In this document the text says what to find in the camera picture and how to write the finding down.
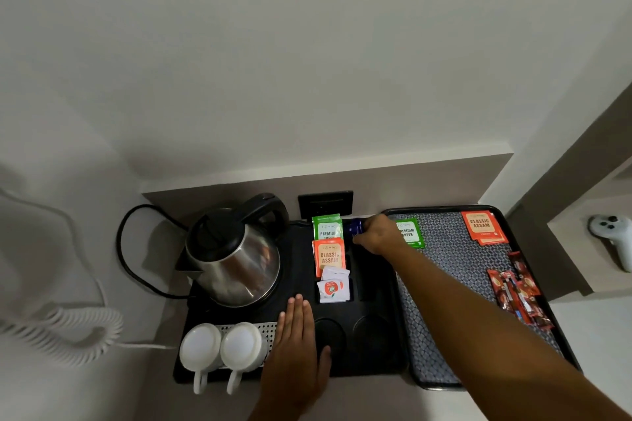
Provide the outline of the person's left hand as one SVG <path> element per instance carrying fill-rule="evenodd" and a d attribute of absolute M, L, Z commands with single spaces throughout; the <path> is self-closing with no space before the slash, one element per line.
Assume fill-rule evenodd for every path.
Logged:
<path fill-rule="evenodd" d="M 288 299 L 282 340 L 273 346 L 264 362 L 260 379 L 260 395 L 265 398 L 288 398 L 304 403 L 309 409 L 320 398 L 328 384 L 317 384 L 320 354 L 315 340 L 315 320 L 307 299 L 303 301 L 304 327 L 302 339 L 293 339 L 293 302 Z"/>

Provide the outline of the person's right hand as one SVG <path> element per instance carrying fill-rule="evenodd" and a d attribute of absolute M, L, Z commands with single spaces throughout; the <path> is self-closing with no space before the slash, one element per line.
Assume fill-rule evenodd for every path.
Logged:
<path fill-rule="evenodd" d="M 364 223 L 371 223 L 372 228 L 375 229 L 375 247 L 359 246 L 371 254 L 380 256 L 391 262 L 397 258 L 398 254 L 409 249 L 396 223 L 386 215 L 376 214 L 366 219 Z"/>

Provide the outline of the person's left forearm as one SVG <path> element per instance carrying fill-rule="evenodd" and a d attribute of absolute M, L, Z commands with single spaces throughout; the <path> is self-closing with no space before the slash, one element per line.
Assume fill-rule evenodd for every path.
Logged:
<path fill-rule="evenodd" d="M 259 397 L 247 421 L 299 421 L 309 409 L 304 403 L 288 398 Z"/>

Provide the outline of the person's right forearm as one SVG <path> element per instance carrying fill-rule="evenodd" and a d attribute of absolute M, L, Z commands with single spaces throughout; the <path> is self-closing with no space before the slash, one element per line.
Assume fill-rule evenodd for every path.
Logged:
<path fill-rule="evenodd" d="M 422 253 L 402 243 L 382 255 L 489 421 L 632 421 L 541 337 Z"/>

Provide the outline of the perforated metal drip grate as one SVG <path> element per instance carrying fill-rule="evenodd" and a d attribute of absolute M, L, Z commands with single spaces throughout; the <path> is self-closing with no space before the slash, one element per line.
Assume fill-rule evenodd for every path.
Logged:
<path fill-rule="evenodd" d="M 273 342 L 274 342 L 274 336 L 275 336 L 275 330 L 276 330 L 277 322 L 265 322 L 265 323 L 254 323 L 254 324 L 257 326 L 257 328 L 260 330 L 260 332 L 270 341 L 270 350 L 269 350 L 269 352 L 270 352 L 272 347 L 273 347 Z M 217 327 L 221 331 L 222 337 L 223 337 L 225 335 L 225 333 L 230 328 L 232 328 L 234 325 L 235 324 L 219 324 L 219 325 L 217 325 Z"/>

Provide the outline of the green tea bag packet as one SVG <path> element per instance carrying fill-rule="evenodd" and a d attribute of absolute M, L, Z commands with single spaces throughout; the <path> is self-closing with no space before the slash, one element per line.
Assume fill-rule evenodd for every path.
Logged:
<path fill-rule="evenodd" d="M 425 240 L 423 238 L 417 218 L 396 219 L 395 223 L 406 241 L 414 249 L 424 249 Z"/>
<path fill-rule="evenodd" d="M 312 225 L 315 241 L 343 238 L 343 221 L 338 213 L 314 216 Z"/>

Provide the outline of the white ceramic cup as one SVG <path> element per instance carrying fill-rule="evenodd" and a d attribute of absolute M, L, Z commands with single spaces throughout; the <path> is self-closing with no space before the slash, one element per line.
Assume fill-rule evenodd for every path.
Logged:
<path fill-rule="evenodd" d="M 230 328 L 220 347 L 221 360 L 230 370 L 226 392 L 233 395 L 244 374 L 261 367 L 270 350 L 270 341 L 255 324 L 241 322 Z"/>
<path fill-rule="evenodd" d="M 182 366 L 194 374 L 193 390 L 201 395 L 208 383 L 208 374 L 223 366 L 220 348 L 223 337 L 217 326 L 202 323 L 189 330 L 179 347 Z"/>

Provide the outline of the white sachet red green print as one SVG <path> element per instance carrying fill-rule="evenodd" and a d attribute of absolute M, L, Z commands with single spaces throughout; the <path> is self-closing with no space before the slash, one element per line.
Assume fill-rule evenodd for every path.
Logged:
<path fill-rule="evenodd" d="M 320 304 L 336 304 L 351 300 L 350 284 L 347 278 L 329 279 L 317 282 Z"/>

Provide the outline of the black hospitality tray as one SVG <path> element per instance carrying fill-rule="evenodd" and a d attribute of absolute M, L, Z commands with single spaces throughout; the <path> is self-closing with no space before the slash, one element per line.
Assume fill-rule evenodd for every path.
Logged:
<path fill-rule="evenodd" d="M 312 254 L 313 228 L 292 221 L 280 238 L 280 275 L 270 295 L 254 305 L 227 308 L 211 301 L 196 284 L 190 291 L 188 313 L 180 336 L 208 322 L 229 326 L 276 322 L 288 298 L 302 294 L 312 306 L 317 351 L 330 346 L 332 377 L 400 374 L 408 367 L 407 336 L 396 274 L 382 257 L 352 242 L 345 233 L 346 265 L 350 270 L 350 300 L 321 304 Z"/>

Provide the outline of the steel electric kettle black lid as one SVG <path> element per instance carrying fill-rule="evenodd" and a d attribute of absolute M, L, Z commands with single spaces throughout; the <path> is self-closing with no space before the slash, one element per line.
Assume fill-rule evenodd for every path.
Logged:
<path fill-rule="evenodd" d="M 218 305 L 256 304 L 277 285 L 277 242 L 288 227 L 286 206 L 271 193 L 255 195 L 237 208 L 210 208 L 188 230 L 176 271 Z"/>

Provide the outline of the red coffee stick sachet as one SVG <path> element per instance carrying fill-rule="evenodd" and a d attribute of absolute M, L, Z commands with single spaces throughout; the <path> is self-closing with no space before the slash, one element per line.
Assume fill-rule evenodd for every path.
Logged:
<path fill-rule="evenodd" d="M 490 280 L 497 305 L 502 310 L 516 315 L 516 311 L 512 305 L 512 299 L 500 272 L 494 269 L 487 269 L 487 275 Z"/>
<path fill-rule="evenodd" d="M 510 299 L 510 305 L 513 308 L 516 317 L 529 326 L 534 326 L 534 321 L 530 315 L 530 311 L 526 308 L 526 304 L 522 298 L 521 292 L 517 287 L 516 278 L 511 271 L 503 271 L 500 273 L 504 289 Z"/>
<path fill-rule="evenodd" d="M 525 288 L 523 282 L 516 282 L 516 292 L 527 324 L 545 331 L 550 331 L 554 328 L 553 322 L 544 313 L 535 297 Z"/>
<path fill-rule="evenodd" d="M 517 272 L 526 293 L 531 297 L 540 296 L 541 291 L 537 286 L 529 267 L 527 266 L 523 254 L 520 251 L 508 252 L 508 258 Z"/>

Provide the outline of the white handheld controller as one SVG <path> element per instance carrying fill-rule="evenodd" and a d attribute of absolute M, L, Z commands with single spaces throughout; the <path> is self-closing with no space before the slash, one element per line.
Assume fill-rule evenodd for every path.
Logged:
<path fill-rule="evenodd" d="M 592 235 L 609 240 L 618 253 L 624 271 L 632 273 L 632 219 L 595 215 L 590 217 L 588 229 Z"/>

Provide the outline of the black wall socket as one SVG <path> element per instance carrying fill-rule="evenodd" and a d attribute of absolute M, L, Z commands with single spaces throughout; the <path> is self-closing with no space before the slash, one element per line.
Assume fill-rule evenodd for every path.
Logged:
<path fill-rule="evenodd" d="M 301 194 L 298 196 L 300 219 L 335 214 L 349 216 L 353 211 L 353 195 L 352 190 Z"/>

